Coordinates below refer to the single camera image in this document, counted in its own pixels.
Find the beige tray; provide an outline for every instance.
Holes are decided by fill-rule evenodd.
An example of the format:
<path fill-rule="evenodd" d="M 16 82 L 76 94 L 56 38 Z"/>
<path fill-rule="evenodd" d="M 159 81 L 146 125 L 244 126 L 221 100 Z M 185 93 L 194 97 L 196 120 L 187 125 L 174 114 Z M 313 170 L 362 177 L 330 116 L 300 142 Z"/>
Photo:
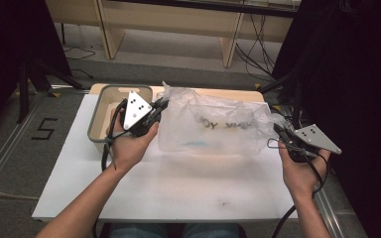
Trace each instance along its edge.
<path fill-rule="evenodd" d="M 94 143 L 99 152 L 103 152 L 106 128 L 110 123 L 110 112 L 113 108 L 129 95 L 129 91 L 134 90 L 144 100 L 151 103 L 153 90 L 146 85 L 105 85 L 101 88 L 94 113 L 88 127 L 88 138 Z"/>

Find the white table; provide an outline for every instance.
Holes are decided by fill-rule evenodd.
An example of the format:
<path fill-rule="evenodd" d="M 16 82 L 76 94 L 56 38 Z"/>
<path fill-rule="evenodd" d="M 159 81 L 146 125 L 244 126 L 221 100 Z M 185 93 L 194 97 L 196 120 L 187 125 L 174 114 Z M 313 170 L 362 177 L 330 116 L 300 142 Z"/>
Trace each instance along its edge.
<path fill-rule="evenodd" d="M 87 138 L 97 98 L 84 96 L 33 218 L 56 217 L 99 175 L 101 154 Z M 292 205 L 278 150 L 265 148 L 258 157 L 191 157 L 161 152 L 156 137 L 142 162 L 119 183 L 99 218 L 250 221 L 281 218 Z"/>

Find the triangular metal plate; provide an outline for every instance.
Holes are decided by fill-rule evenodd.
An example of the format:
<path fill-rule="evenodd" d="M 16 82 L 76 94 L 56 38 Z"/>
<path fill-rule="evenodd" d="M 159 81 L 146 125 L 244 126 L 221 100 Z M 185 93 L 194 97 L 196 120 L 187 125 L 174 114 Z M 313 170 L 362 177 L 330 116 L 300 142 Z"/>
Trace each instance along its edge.
<path fill-rule="evenodd" d="M 148 102 L 146 102 L 137 92 L 130 91 L 123 128 L 125 130 L 130 129 L 152 110 L 153 107 L 148 104 Z"/>

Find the gray floor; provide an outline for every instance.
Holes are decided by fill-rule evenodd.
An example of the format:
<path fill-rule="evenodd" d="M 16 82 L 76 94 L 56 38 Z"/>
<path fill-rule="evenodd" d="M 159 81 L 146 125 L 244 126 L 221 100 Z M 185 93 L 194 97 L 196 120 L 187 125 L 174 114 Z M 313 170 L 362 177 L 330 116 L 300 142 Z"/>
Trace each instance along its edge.
<path fill-rule="evenodd" d="M 65 26 L 65 49 L 79 47 L 95 52 L 89 55 L 81 50 L 66 52 L 72 69 L 79 68 L 93 75 L 88 78 L 80 71 L 74 76 L 83 84 L 95 82 L 149 83 L 161 84 L 163 80 L 171 85 L 193 87 L 217 87 L 253 90 L 256 83 L 268 84 L 268 77 L 248 67 L 235 56 L 231 68 L 222 66 L 219 39 L 180 34 L 128 31 L 116 59 L 106 59 L 99 30 L 92 27 Z M 250 41 L 240 41 L 241 47 L 249 51 Z M 280 50 L 280 44 L 267 44 L 272 58 Z M 254 58 L 262 62 L 259 48 Z M 265 95 L 266 101 L 275 102 L 277 91 Z M 0 172 L 0 237 L 32 237 L 44 223 L 34 221 L 31 213 L 38 197 L 52 172 L 70 124 L 81 102 L 81 94 L 63 93 L 59 97 L 47 96 L 36 111 L 18 145 Z M 0 149 L 16 126 L 18 117 L 18 96 L 13 95 L 0 113 Z M 46 118 L 46 125 L 55 128 L 49 140 L 33 140 L 46 137 L 48 132 L 38 128 Z M 329 175 L 324 188 L 331 206 L 337 215 L 345 237 L 367 237 L 352 210 L 335 175 Z M 241 223 L 249 238 L 270 237 L 278 220 Z M 297 219 L 288 220 L 280 233 L 281 237 L 301 237 Z"/>

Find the black curtain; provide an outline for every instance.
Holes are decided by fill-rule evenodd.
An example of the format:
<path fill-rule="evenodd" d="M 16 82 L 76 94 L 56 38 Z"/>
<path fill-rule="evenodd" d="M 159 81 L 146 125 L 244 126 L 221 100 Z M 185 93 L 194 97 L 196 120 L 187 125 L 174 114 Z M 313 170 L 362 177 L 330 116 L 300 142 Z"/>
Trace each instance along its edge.
<path fill-rule="evenodd" d="M 303 3 L 315 2 L 304 0 Z M 381 1 L 356 1 L 337 9 L 335 27 L 323 44 L 311 73 L 285 86 L 293 95 L 295 80 L 304 86 L 302 105 L 341 149 L 331 164 L 369 237 L 381 237 Z M 305 51 L 301 37 L 313 30 L 295 22 L 277 60 L 276 75 L 291 70 Z"/>
<path fill-rule="evenodd" d="M 46 2 L 1 0 L 0 109 L 14 92 L 19 80 L 19 67 L 26 60 L 42 61 L 71 75 Z"/>

